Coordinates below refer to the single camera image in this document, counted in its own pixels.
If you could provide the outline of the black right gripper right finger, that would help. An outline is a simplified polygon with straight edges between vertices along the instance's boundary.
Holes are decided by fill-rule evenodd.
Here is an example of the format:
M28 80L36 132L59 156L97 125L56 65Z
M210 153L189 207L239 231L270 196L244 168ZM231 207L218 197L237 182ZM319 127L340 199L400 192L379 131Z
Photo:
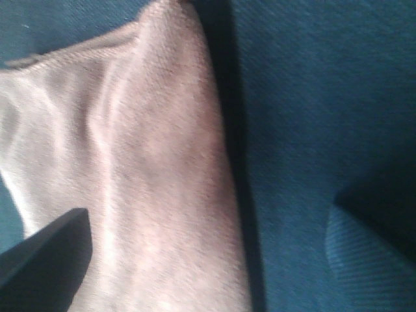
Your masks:
M415 311L415 263L340 207L330 208L325 250L352 311Z

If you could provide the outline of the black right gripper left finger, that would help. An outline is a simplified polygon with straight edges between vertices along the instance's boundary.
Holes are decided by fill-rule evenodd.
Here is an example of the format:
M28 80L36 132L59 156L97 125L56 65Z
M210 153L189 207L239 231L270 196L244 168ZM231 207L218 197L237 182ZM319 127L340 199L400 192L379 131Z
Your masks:
M1 310L67 311L90 260L88 211L72 209L1 254Z

